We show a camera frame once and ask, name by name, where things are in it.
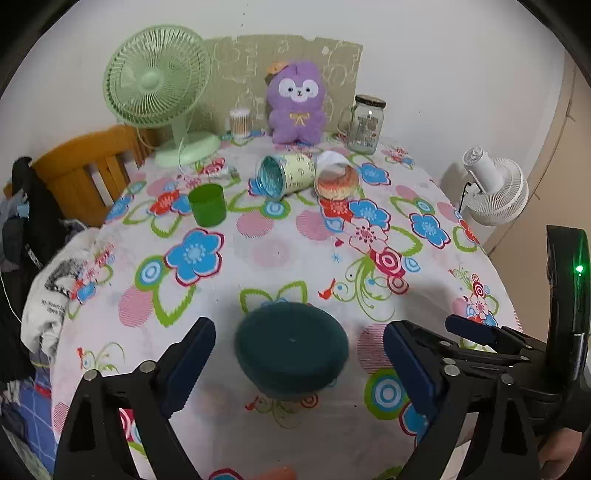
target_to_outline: fan base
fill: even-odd
[[[183,142],[180,164],[189,165],[202,160],[214,154],[221,144],[219,137],[210,132],[189,133]],[[178,145],[174,140],[169,140],[161,145],[156,152],[155,162],[159,167],[178,167]]]

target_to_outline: patterned tin can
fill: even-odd
[[[314,162],[301,153],[268,155],[259,164],[256,183],[275,201],[314,184]]]

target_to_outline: metal screw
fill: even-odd
[[[510,376],[509,374],[502,374],[501,375],[501,381],[505,384],[505,385],[513,385],[513,377]]]
[[[95,370],[94,368],[92,370],[88,370],[88,372],[83,375],[84,380],[94,380],[98,372],[99,371]]]
[[[156,362],[152,360],[146,360],[139,366],[139,370],[145,374],[149,374],[154,370],[154,368],[156,368]]]
[[[457,377],[460,374],[460,369],[455,365],[446,365],[443,371],[450,377]]]

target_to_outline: white desk fan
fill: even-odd
[[[517,218],[529,194],[520,166],[508,158],[491,159],[481,147],[468,150],[463,163],[479,188],[466,205],[472,218],[486,226],[501,225]]]
[[[220,139],[187,133],[186,113],[195,108],[212,71],[205,42],[188,28],[156,25],[137,32],[113,54],[103,80],[109,109],[136,128],[171,125],[173,140],[155,156],[161,167],[186,165],[214,153]]]

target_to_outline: yellow bow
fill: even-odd
[[[300,124],[302,127],[305,127],[306,124],[304,123],[304,120],[308,120],[310,118],[310,114],[309,113],[290,113],[290,118],[292,120],[295,120],[294,126]]]

